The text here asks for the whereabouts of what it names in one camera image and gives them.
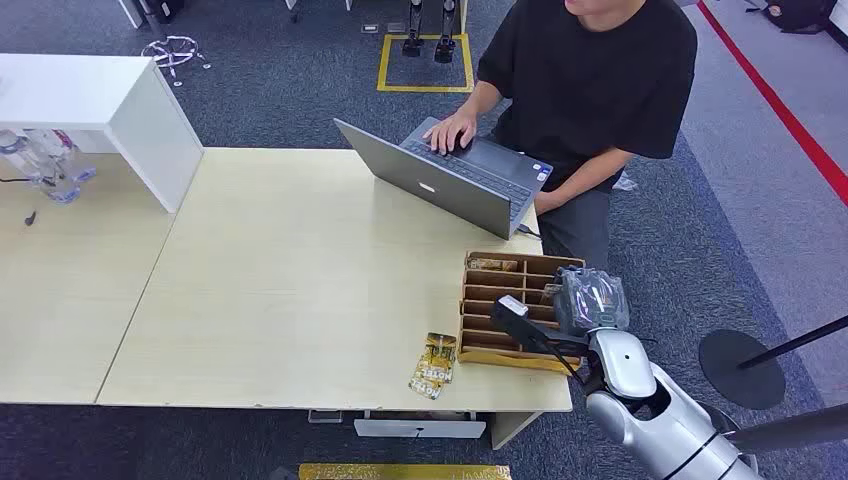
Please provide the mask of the person's right hand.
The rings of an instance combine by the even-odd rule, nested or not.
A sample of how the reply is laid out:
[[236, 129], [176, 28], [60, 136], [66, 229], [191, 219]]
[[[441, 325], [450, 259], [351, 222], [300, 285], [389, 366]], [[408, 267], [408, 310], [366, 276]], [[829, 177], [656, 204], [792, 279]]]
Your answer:
[[438, 122], [423, 136], [430, 150], [447, 155], [455, 150], [466, 149], [477, 132], [477, 114], [461, 108], [446, 119]]

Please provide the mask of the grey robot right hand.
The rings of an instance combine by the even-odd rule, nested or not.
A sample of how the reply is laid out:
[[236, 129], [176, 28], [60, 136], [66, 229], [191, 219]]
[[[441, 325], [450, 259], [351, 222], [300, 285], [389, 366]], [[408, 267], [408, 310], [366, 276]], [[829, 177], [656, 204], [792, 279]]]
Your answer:
[[559, 290], [553, 295], [553, 307], [562, 332], [582, 336], [598, 328], [629, 328], [629, 306], [620, 277], [594, 268], [559, 267], [555, 284]]

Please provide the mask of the person's left hand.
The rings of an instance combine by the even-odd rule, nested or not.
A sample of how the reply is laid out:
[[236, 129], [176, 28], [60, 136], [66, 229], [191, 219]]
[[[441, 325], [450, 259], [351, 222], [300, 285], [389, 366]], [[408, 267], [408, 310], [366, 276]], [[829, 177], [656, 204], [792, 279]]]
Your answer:
[[540, 192], [534, 199], [534, 208], [537, 216], [541, 216], [549, 211], [561, 207], [567, 200], [563, 199], [562, 195], [557, 191]]

